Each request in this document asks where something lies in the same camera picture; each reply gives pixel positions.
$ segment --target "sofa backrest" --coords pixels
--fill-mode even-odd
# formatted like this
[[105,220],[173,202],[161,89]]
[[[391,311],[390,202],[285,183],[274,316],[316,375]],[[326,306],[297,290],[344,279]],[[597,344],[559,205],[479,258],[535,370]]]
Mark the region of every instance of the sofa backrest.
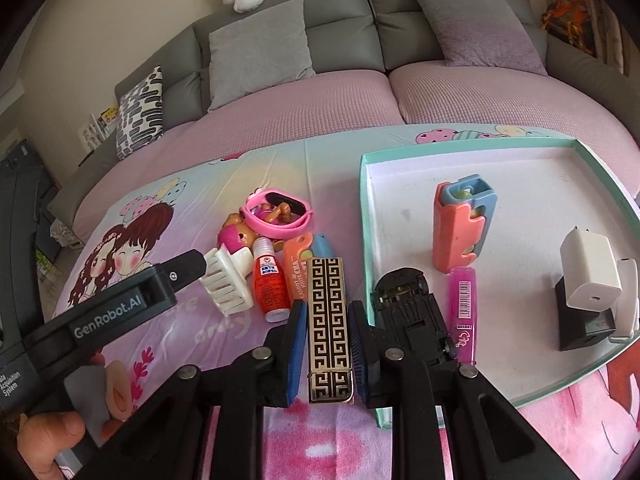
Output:
[[[543,62],[546,32],[538,28],[529,0],[505,0],[525,26]],[[416,0],[369,0],[374,12],[385,68],[444,59],[440,45]]]
[[[225,6],[192,23],[119,82],[115,87],[116,98],[119,101],[160,65],[164,129],[197,120],[211,103],[209,34],[285,1],[288,0],[264,0],[258,9],[244,14]],[[317,73],[348,69],[385,71],[380,39],[367,0],[305,0],[305,25]]]

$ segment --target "sofa armrest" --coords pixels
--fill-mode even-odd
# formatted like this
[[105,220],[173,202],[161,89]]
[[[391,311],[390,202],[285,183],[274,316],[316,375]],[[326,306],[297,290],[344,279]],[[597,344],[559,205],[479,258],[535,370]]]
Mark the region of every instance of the sofa armrest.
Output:
[[47,207],[49,212],[70,229],[84,197],[118,163],[116,135],[111,134],[72,175]]
[[599,102],[640,146],[640,93],[627,76],[551,34],[547,35],[546,71]]

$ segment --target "curtain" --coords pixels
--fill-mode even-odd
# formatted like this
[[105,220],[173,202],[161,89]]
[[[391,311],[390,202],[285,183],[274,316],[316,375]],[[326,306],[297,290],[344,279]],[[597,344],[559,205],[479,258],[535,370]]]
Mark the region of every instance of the curtain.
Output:
[[542,27],[561,40],[624,71],[622,33],[604,0],[546,0]]

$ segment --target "bottle label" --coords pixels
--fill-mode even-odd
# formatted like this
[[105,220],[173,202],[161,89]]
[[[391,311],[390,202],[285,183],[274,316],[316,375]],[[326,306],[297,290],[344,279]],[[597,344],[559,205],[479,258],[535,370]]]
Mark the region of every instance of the bottle label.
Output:
[[260,258],[260,275],[277,274],[278,266],[273,256],[262,256]]

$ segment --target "black and white patterned pillow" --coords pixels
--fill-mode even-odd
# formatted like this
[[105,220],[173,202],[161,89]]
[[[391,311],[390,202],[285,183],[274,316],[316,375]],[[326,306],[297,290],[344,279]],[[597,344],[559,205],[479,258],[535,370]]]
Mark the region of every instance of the black and white patterned pillow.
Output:
[[162,70],[159,66],[120,99],[116,152],[123,160],[162,135]]

